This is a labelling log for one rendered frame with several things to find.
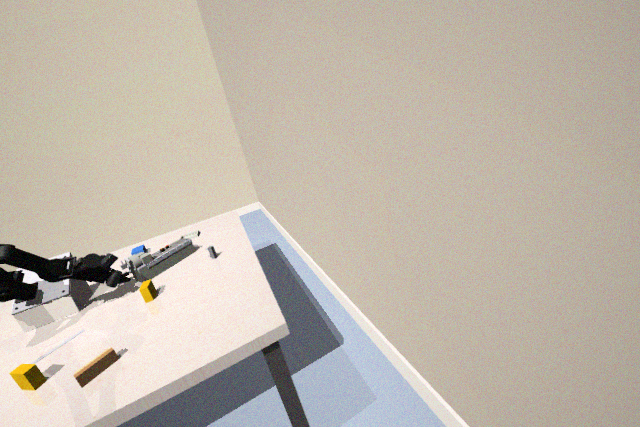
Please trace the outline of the blue box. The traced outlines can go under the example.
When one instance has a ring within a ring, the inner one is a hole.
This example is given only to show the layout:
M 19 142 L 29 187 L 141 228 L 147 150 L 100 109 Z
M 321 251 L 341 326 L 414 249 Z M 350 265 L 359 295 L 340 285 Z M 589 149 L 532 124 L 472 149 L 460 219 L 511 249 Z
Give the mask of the blue box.
M 133 248 L 131 255 L 133 256 L 134 254 L 136 255 L 136 254 L 138 254 L 138 253 L 140 253 L 140 252 L 144 252 L 144 253 L 146 253 L 146 251 L 147 251 L 147 250 L 146 250 L 146 248 L 145 248 L 145 246 L 144 246 L 144 244 L 143 244 L 143 245 L 141 245 L 141 246 L 138 246 L 138 247 Z

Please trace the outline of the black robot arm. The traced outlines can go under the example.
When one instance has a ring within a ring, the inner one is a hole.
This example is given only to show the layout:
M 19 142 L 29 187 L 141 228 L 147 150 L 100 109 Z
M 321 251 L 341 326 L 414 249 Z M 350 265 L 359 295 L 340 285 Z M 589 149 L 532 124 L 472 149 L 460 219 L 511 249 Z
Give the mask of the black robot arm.
M 61 282 L 68 279 L 86 280 L 97 267 L 111 271 L 110 267 L 118 257 L 112 253 L 101 256 L 91 253 L 76 260 L 77 257 L 71 256 L 47 259 L 15 248 L 13 244 L 0 244 L 0 264 L 35 272 L 41 279 L 48 282 Z M 0 303 L 13 299 L 15 303 L 35 299 L 38 282 L 23 283 L 24 276 L 25 273 L 20 270 L 7 272 L 0 267 Z

